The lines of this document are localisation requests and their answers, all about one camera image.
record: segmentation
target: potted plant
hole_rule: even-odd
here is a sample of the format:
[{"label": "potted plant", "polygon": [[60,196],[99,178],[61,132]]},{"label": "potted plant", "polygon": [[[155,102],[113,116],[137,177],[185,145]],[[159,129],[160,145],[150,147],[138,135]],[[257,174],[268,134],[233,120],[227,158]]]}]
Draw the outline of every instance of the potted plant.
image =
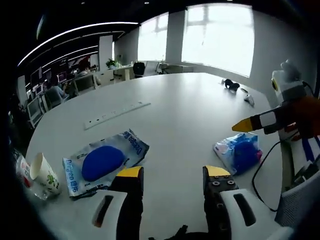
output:
[{"label": "potted plant", "polygon": [[112,60],[111,58],[109,58],[109,61],[107,61],[105,63],[105,65],[108,67],[108,69],[111,69],[111,68],[115,68],[116,67],[116,61]]}]

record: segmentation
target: black cable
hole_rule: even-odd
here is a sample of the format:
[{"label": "black cable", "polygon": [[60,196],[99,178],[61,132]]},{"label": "black cable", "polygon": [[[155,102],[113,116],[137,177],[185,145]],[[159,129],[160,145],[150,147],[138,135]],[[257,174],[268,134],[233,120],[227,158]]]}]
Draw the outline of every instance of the black cable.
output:
[{"label": "black cable", "polygon": [[312,90],[312,87],[309,85],[309,83],[307,83],[307,82],[305,82],[305,81],[302,81],[302,84],[303,84],[304,87],[307,86],[307,87],[310,89],[310,91],[311,91],[311,93],[312,93],[312,96],[315,98],[315,97],[316,97],[316,96],[315,96],[315,93],[314,93],[314,91]]},{"label": "black cable", "polygon": [[276,212],[278,209],[272,209],[271,207],[269,207],[269,206],[262,200],[261,196],[260,196],[259,193],[258,193],[258,190],[257,190],[257,188],[256,188],[256,185],[255,185],[255,178],[256,178],[256,176],[257,176],[260,168],[261,168],[262,165],[264,164],[265,160],[267,159],[267,157],[268,157],[269,154],[271,153],[271,151],[272,151],[279,143],[284,142],[284,141],[286,141],[286,140],[288,140],[288,139],[291,139],[291,138],[292,138],[294,135],[296,135],[297,133],[298,133],[298,131],[295,132],[293,135],[285,138],[284,140],[278,141],[277,143],[275,143],[275,144],[270,148],[270,150],[268,151],[268,153],[265,155],[264,159],[263,159],[262,162],[260,163],[258,169],[255,171],[255,173],[254,173],[254,175],[253,175],[253,177],[252,177],[252,180],[251,180],[252,187],[253,187],[253,190],[254,190],[256,196],[257,196],[258,199],[259,199],[261,202],[263,202],[272,212]]}]

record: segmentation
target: bright window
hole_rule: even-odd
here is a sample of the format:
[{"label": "bright window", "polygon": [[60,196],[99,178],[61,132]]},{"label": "bright window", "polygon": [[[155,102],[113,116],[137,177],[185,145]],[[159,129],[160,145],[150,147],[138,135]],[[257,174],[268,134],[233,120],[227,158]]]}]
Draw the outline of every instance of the bright window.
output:
[{"label": "bright window", "polygon": [[112,60],[115,60],[115,42],[112,42]]},{"label": "bright window", "polygon": [[254,20],[250,6],[213,3],[188,7],[182,61],[250,76]]},{"label": "bright window", "polygon": [[166,59],[168,17],[165,13],[141,24],[138,39],[139,61],[162,61]]}]

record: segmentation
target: office desk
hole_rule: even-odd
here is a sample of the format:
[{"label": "office desk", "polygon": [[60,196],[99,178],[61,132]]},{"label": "office desk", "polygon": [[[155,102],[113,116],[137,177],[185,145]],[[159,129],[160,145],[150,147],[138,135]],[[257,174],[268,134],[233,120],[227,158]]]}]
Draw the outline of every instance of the office desk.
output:
[{"label": "office desk", "polygon": [[186,66],[180,64],[160,63],[159,69],[165,74],[179,74],[179,73],[192,73],[194,71],[193,66]]},{"label": "office desk", "polygon": [[104,72],[97,71],[95,74],[101,80],[102,85],[114,78],[114,71],[124,71],[124,80],[133,79],[133,66],[122,66],[113,69],[108,69]]},{"label": "office desk", "polygon": [[[230,93],[220,84],[221,80],[207,73],[142,77],[101,87],[47,112],[35,129],[26,154],[26,160],[31,162],[38,152],[43,152],[61,179],[62,193],[47,207],[59,213],[67,209],[66,205],[70,206],[69,214],[61,214],[63,221],[77,216],[72,207],[77,201],[69,199],[62,158],[130,128],[150,145],[143,161],[140,239],[165,239],[176,234],[182,225],[188,225],[189,232],[206,232],[202,167],[224,167],[213,151],[213,144],[237,134],[231,128],[238,121],[270,109],[264,94],[245,87],[254,98],[253,108],[244,101],[244,92]],[[92,117],[138,101],[151,105],[84,130],[84,122]],[[264,135],[263,130],[254,133],[259,134],[264,154],[279,141],[277,133]],[[251,179],[256,169],[257,166],[235,177],[240,188],[252,190]],[[265,203],[276,209],[282,188],[279,145],[263,164],[255,183]]]}]

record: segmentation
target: white pillar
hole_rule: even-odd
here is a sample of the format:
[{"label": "white pillar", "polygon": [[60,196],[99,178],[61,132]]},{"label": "white pillar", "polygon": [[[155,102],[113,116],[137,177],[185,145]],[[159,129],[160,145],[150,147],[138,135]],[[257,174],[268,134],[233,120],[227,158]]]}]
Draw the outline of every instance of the white pillar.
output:
[{"label": "white pillar", "polygon": [[112,59],[112,36],[101,36],[99,38],[99,70],[106,71],[106,62]]},{"label": "white pillar", "polygon": [[91,67],[93,65],[96,65],[97,67],[99,67],[98,54],[92,54],[90,56],[90,65],[91,65]]},{"label": "white pillar", "polygon": [[25,75],[18,77],[16,88],[17,88],[16,93],[17,93],[17,96],[20,100],[21,105],[23,107],[26,107],[28,97],[27,97],[27,91],[26,91],[26,77],[25,77]]},{"label": "white pillar", "polygon": [[186,11],[169,14],[165,62],[181,64]]}]

